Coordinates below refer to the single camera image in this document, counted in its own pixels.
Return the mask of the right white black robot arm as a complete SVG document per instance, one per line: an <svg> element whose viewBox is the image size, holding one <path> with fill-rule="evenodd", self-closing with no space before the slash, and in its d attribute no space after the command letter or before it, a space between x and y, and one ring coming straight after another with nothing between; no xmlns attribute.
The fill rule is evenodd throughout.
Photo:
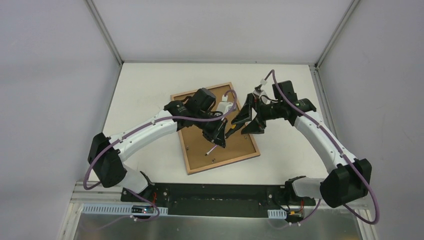
<svg viewBox="0 0 424 240"><path fill-rule="evenodd" d="M290 80L273 84L275 100L249 93L243 107L231 121L241 134L263 134L267 121L284 119L295 127L317 152L328 176L324 179L298 176L285 182L284 200L296 205L303 198L324 200L336 208L368 195L372 166L367 159L358 159L330 133L309 99L298 99Z"/></svg>

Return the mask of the yellow black screwdriver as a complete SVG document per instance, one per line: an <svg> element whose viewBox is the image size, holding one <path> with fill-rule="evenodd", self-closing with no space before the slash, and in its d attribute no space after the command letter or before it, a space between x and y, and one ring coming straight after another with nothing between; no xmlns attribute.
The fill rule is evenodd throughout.
<svg viewBox="0 0 424 240"><path fill-rule="evenodd" d="M209 151L207 151L204 155L208 156L217 147L225 148L226 147L226 139L228 139L237 130L238 130L237 125L232 124L231 127L229 128L229 130L226 133L224 133L224 132L219 133L217 141L214 142L214 146Z"/></svg>

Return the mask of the wooden picture frame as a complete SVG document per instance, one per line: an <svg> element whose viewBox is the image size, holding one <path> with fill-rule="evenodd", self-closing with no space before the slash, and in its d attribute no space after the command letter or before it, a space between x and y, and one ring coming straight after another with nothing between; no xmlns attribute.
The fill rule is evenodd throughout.
<svg viewBox="0 0 424 240"><path fill-rule="evenodd" d="M221 101L222 95L228 90L234 90L231 82L206 87L215 96L217 102ZM171 100L183 100L192 96L197 90L175 93L170 96ZM236 101L237 109L228 117L225 131L231 128L231 120L241 109L239 100ZM185 168L188 175L222 167L228 164L258 157L261 155L259 147L250 134L241 134L240 131L232 134L225 140L226 147L217 146L209 155L205 155L214 145L202 136L202 131L196 126L184 128L178 132Z"/></svg>

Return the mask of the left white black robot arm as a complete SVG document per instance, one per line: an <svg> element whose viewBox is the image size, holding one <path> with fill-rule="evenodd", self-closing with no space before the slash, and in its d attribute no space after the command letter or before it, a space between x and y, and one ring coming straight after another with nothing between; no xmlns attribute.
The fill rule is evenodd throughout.
<svg viewBox="0 0 424 240"><path fill-rule="evenodd" d="M200 88L184 100L170 101L156 115L129 130L111 136L98 133L91 142L84 189L97 187L97 184L88 186L90 173L94 172L102 187L120 186L133 191L140 202L149 201L153 189L147 176L124 162L157 139L191 126L199 128L207 141L224 148L227 116L236 109L235 103L228 100L228 95L226 92L221 102L217 103L212 92Z"/></svg>

